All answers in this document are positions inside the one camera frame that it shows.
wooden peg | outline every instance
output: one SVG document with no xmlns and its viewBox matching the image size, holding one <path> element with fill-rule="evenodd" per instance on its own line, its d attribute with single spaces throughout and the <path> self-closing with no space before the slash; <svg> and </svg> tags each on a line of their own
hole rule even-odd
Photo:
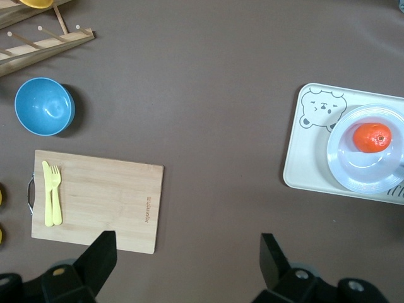
<svg viewBox="0 0 404 303">
<path fill-rule="evenodd" d="M 85 33 L 86 35 L 88 35 L 88 36 L 90 36 L 91 35 L 91 33 L 90 32 L 88 32 L 88 31 L 86 31 L 86 30 L 84 30 L 84 29 L 82 29 L 79 25 L 76 25 L 76 28 L 79 30 L 79 31 L 81 31 L 82 33 Z"/>
<path fill-rule="evenodd" d="M 56 16 L 57 16 L 57 19 L 59 20 L 59 23 L 60 23 L 61 27 L 62 27 L 63 33 L 64 33 L 65 35 L 67 35 L 67 34 L 69 33 L 69 32 L 68 32 L 68 29 L 66 28 L 66 25 L 65 25 L 64 22 L 63 22 L 62 15 L 61 15 L 61 13 L 60 13 L 60 11 L 59 11 L 59 8 L 57 7 L 56 4 L 53 4 L 53 9 L 54 9 L 55 14 L 56 14 Z"/>
<path fill-rule="evenodd" d="M 42 26 L 38 26 L 38 30 L 40 30 L 41 32 L 47 33 L 48 35 L 54 37 L 55 39 L 58 39 L 61 42 L 66 42 L 67 40 L 56 35 L 55 33 L 52 33 L 50 30 L 47 30 L 45 28 L 43 28 Z"/>
<path fill-rule="evenodd" d="M 27 40 L 24 37 L 21 37 L 20 35 L 17 35 L 16 33 L 8 32 L 7 36 L 14 37 L 15 39 L 18 39 L 18 40 L 24 42 L 25 44 L 28 44 L 29 46 L 32 46 L 34 49 L 41 49 L 41 46 Z"/>
<path fill-rule="evenodd" d="M 7 55 L 7 56 L 12 56 L 12 55 L 13 55 L 12 52 L 9 52 L 9 51 L 6 50 L 6 49 L 0 49 L 0 53 L 2 53 L 2 54 L 4 54 L 4 55 Z"/>
</svg>

knife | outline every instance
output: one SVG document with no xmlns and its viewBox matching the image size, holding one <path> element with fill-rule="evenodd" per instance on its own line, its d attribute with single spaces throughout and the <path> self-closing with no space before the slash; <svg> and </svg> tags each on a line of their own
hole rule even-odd
<svg viewBox="0 0 404 303">
<path fill-rule="evenodd" d="M 45 179 L 45 225 L 50 227 L 53 226 L 52 201 L 51 201 L 51 191 L 52 191 L 51 168 L 49 167 L 49 164 L 46 161 L 42 161 L 42 168 L 44 169 L 44 179 Z"/>
</svg>

tangerine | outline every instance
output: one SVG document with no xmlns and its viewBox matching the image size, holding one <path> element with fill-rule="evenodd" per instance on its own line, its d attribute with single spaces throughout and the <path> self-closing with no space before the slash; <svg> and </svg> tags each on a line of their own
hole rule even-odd
<svg viewBox="0 0 404 303">
<path fill-rule="evenodd" d="M 364 153 L 377 153 L 391 143 L 390 128 L 381 123 L 363 123 L 353 134 L 355 146 Z"/>
</svg>

yellow fork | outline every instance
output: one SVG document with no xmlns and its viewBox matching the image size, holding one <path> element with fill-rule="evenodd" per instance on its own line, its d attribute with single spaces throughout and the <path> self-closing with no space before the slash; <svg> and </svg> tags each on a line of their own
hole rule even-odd
<svg viewBox="0 0 404 303">
<path fill-rule="evenodd" d="M 62 211 L 57 189 L 62 178 L 61 173 L 56 165 L 50 166 L 50 172 L 52 176 L 52 219 L 54 225 L 60 225 L 62 224 Z"/>
</svg>

cutting board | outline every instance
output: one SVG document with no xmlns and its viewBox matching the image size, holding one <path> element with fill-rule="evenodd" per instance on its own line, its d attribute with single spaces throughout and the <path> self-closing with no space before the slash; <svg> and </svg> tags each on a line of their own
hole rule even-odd
<svg viewBox="0 0 404 303">
<path fill-rule="evenodd" d="M 63 223 L 46 227 L 42 161 L 57 165 Z M 155 251 L 163 166 L 53 151 L 35 151 L 32 237 L 90 245 L 115 230 L 117 248 Z"/>
</svg>

